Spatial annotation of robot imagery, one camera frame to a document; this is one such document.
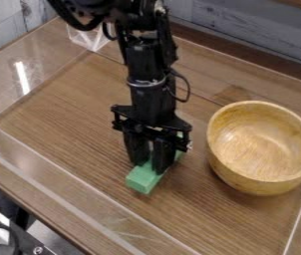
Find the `green block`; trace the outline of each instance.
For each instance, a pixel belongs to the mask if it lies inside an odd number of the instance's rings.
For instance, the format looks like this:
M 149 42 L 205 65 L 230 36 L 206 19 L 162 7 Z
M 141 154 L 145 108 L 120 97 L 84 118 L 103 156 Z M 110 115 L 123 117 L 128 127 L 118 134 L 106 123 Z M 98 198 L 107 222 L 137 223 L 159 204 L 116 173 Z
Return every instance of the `green block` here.
M 175 161 L 178 161 L 182 152 L 178 151 L 175 153 Z M 162 177 L 165 176 L 167 170 L 162 175 L 155 174 L 151 170 L 151 159 L 146 162 L 143 166 L 137 166 L 130 174 L 126 177 L 127 187 L 134 189 L 142 194 L 149 195 L 161 181 Z

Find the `bowl rim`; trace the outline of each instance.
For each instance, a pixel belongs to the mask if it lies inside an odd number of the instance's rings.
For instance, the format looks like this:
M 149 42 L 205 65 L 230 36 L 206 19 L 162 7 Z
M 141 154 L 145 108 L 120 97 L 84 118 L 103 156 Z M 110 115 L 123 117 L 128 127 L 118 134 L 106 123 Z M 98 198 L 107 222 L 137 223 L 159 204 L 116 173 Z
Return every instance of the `bowl rim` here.
M 235 102 L 231 103 L 229 105 L 226 105 L 225 107 L 222 107 L 211 116 L 210 120 L 209 120 L 209 124 L 207 124 L 207 131 L 206 131 L 206 139 L 207 139 L 207 146 L 211 150 L 213 155 L 217 157 L 218 161 L 227 167 L 227 169 L 234 172 L 235 174 L 246 177 L 248 179 L 256 180 L 256 181 L 262 181 L 266 183 L 277 183 L 277 182 L 284 182 L 284 181 L 290 181 L 294 179 L 298 179 L 301 177 L 301 171 L 298 171 L 296 174 L 290 175 L 289 178 L 285 179 L 278 179 L 278 180 L 262 180 L 258 178 L 253 178 L 252 176 L 244 174 L 242 172 L 237 171 L 237 169 L 234 170 L 234 167 L 230 167 L 230 165 L 227 165 L 218 157 L 217 153 L 215 153 L 215 149 L 214 146 L 211 145 L 210 142 L 210 137 L 211 137 L 211 124 L 214 123 L 215 119 L 221 116 L 222 113 L 225 113 L 226 111 L 229 111 L 230 109 L 238 107 L 238 106 L 244 106 L 244 105 L 262 105 L 266 107 L 270 107 L 273 109 L 277 109 L 282 112 L 285 112 L 286 114 L 289 114 L 300 123 L 301 123 L 301 117 L 289 109 L 286 109 L 285 107 L 278 106 L 277 104 L 273 103 L 268 103 L 268 102 L 262 102 L 262 101 L 241 101 L 241 102 Z

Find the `wooden bowl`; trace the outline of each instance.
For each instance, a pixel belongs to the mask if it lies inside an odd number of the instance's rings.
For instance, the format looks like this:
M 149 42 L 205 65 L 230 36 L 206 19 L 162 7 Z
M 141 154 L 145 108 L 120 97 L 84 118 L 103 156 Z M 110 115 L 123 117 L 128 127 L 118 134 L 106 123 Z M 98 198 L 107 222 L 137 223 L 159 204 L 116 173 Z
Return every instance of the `wooden bowl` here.
M 265 102 L 226 106 L 209 122 L 207 157 L 217 175 L 239 191 L 288 192 L 301 183 L 301 118 Z

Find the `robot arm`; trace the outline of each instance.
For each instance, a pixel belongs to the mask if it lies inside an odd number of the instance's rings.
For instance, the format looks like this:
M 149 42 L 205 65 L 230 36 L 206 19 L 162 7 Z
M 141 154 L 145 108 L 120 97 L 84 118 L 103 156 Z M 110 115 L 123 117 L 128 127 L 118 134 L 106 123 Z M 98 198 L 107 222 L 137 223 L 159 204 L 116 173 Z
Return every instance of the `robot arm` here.
M 167 8 L 162 0 L 48 0 L 66 22 L 78 30 L 90 31 L 107 22 L 116 27 L 124 62 L 131 106 L 112 106 L 114 129 L 124 134 L 134 165 L 151 158 L 153 170 L 163 174 L 174 162 L 175 151 L 187 151 L 191 126 L 175 115 L 177 101 L 187 102 L 190 89 L 186 78 L 171 68 L 177 61 Z M 91 18 L 83 24 L 76 16 Z M 175 95 L 175 78 L 187 84 L 187 96 Z

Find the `screw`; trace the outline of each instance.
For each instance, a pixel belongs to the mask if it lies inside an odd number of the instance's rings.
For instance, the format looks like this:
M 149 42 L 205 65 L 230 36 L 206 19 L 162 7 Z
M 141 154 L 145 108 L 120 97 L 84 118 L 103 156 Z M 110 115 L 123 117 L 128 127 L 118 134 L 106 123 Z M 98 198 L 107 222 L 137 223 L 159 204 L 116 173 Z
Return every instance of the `screw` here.
M 43 253 L 43 248 L 42 247 L 36 247 L 34 249 L 34 254 L 40 255 L 42 253 Z

